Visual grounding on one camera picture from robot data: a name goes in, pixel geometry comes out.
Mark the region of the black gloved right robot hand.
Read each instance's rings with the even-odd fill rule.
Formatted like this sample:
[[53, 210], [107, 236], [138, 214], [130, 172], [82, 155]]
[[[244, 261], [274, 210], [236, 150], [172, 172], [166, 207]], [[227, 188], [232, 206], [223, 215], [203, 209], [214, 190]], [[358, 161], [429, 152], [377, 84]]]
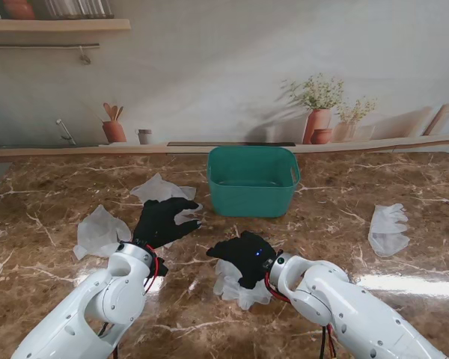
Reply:
[[274, 248], [259, 235], [243, 231], [239, 237], [220, 241], [207, 250], [208, 257], [233, 264], [242, 274], [241, 287], [253, 289], [265, 278], [265, 264], [276, 258]]

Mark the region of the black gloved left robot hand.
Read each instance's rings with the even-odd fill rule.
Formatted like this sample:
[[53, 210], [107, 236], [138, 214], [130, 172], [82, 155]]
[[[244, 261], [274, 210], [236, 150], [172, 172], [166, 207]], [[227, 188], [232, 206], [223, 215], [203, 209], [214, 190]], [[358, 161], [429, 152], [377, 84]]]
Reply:
[[201, 226], [200, 221], [176, 224], [175, 217], [183, 210], [197, 208], [196, 202], [183, 197], [172, 197], [161, 202], [148, 200], [134, 229], [132, 243], [142, 248], [149, 245], [156, 249], [187, 236]]

